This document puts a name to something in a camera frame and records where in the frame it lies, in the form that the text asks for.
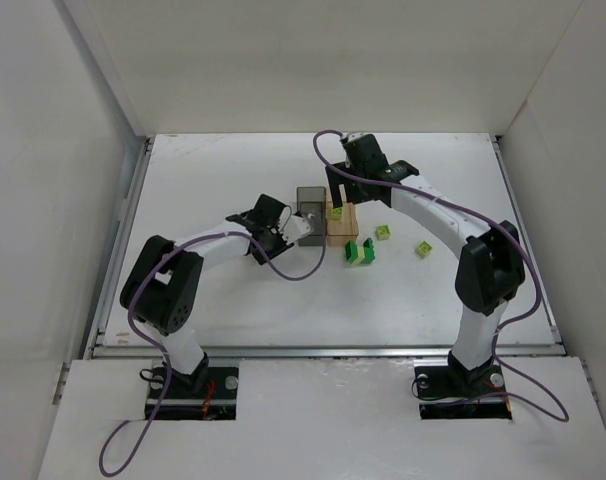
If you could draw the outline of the lime lego brick studs up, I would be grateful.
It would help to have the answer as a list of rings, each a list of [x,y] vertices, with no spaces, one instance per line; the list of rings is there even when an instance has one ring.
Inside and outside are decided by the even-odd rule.
[[[330,210],[330,219],[331,220],[339,221],[342,219],[342,217],[343,217],[343,208],[342,207],[332,208]]]

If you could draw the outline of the lime lego brick hollow side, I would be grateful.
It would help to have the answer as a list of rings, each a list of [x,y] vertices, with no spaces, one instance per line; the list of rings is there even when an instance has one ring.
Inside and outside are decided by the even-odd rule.
[[[379,241],[388,240],[391,237],[391,230],[387,224],[378,225],[375,229],[375,235]]]

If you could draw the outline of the green and lime lego stack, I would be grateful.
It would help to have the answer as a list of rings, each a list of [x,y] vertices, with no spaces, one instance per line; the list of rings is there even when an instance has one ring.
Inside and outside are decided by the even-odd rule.
[[[345,261],[350,266],[369,265],[375,260],[375,249],[372,238],[367,238],[361,245],[350,240],[344,246]]]

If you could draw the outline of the lime lego brick edge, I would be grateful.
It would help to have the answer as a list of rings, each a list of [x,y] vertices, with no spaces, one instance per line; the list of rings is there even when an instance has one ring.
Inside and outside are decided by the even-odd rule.
[[[427,241],[422,241],[416,246],[415,253],[420,258],[425,259],[431,254],[432,250],[433,247],[430,243],[428,243]]]

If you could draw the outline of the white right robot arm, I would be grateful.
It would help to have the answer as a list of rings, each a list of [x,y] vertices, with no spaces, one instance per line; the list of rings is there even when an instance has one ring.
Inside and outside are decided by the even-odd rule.
[[[462,303],[448,362],[471,373],[488,367],[492,342],[509,302],[525,280],[518,229],[457,207],[404,160],[390,163],[372,134],[338,133],[345,160],[325,166],[334,207],[380,201],[418,222],[458,261]]]

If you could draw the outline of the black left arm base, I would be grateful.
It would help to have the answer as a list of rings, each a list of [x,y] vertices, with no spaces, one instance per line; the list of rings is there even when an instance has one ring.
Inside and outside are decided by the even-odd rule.
[[[158,412],[153,415],[164,386],[166,368],[163,363],[139,371],[147,383],[144,404],[146,419],[167,421],[231,421],[236,419],[239,389],[239,367],[214,365],[198,374],[196,382],[173,373]]]

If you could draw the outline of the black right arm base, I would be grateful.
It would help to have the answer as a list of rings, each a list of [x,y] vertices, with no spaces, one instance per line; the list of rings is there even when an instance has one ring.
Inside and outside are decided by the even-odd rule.
[[[412,393],[419,401],[422,420],[511,420],[504,391],[505,379],[498,365],[490,365],[471,380],[449,365],[414,368]]]

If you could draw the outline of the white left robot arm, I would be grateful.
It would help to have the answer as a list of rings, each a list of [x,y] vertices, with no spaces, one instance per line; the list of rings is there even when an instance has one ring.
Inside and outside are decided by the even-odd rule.
[[[119,303],[148,330],[143,338],[158,346],[174,373],[191,376],[206,363],[196,331],[187,324],[200,277],[223,263],[246,256],[260,265],[302,239],[321,231],[318,213],[294,211],[266,194],[253,208],[183,241],[154,235],[145,242]]]

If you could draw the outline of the grey transparent container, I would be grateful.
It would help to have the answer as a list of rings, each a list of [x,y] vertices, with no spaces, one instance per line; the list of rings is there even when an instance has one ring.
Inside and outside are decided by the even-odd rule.
[[[297,211],[310,221],[311,233],[300,239],[300,247],[321,247],[326,242],[326,188],[299,186],[296,189]]]

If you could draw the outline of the amber transparent container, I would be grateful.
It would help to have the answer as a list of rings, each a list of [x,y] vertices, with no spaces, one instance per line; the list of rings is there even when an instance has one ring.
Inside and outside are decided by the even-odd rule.
[[[330,210],[333,208],[330,193],[326,194],[326,218],[328,247],[343,247],[348,241],[355,241],[359,235],[359,227],[356,218],[355,206],[348,202],[345,192],[341,190],[343,199],[343,217],[339,221],[330,219]]]

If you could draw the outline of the aluminium frame rail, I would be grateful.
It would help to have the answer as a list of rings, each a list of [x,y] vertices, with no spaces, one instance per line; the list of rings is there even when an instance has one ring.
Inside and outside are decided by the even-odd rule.
[[[84,355],[152,357],[118,296],[152,235],[183,240],[248,209],[261,194],[294,203],[325,181],[315,144],[300,134],[158,135],[148,139],[121,208],[121,224]],[[456,262],[435,236],[379,203],[356,210],[363,237],[387,224],[375,261],[350,267],[340,248],[293,248],[273,267],[244,257],[201,278],[189,326],[218,357],[444,356],[459,328]],[[431,254],[416,246],[427,241]]]

